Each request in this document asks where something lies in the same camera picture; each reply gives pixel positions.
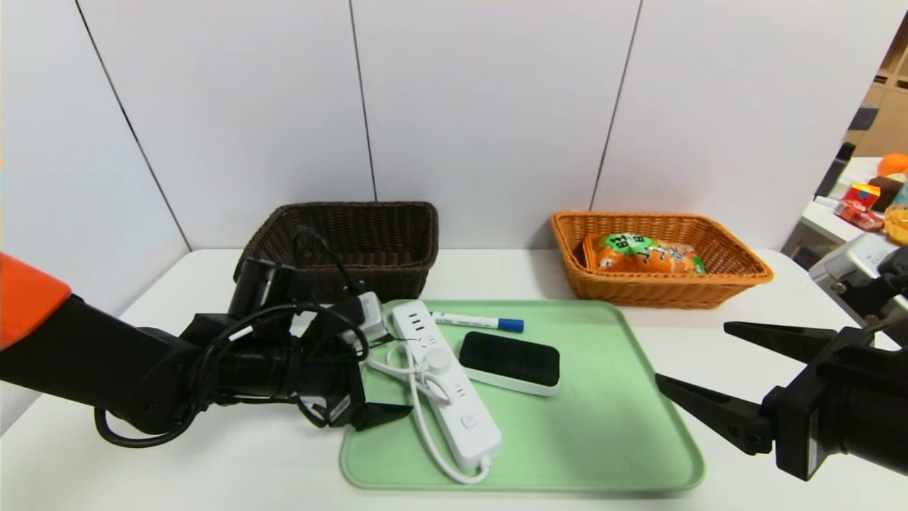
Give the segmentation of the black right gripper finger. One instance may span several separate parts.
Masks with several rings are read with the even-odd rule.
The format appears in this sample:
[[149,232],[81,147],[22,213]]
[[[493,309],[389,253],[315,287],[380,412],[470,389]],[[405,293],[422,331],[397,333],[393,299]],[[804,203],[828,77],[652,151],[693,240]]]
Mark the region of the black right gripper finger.
[[655,374],[655,384],[664,397],[746,455],[772,452],[773,427],[761,405],[662,374]]
[[724,333],[801,363],[811,363],[838,332],[826,328],[726,322]]

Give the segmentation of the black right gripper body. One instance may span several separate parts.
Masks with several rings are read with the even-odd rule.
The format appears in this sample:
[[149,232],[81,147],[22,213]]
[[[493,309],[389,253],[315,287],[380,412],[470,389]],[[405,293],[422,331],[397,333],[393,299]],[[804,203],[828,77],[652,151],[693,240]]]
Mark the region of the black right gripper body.
[[873,345],[872,333],[782,328],[770,348],[805,364],[766,395],[776,466],[809,480],[827,457],[851,455],[906,473],[906,349]]

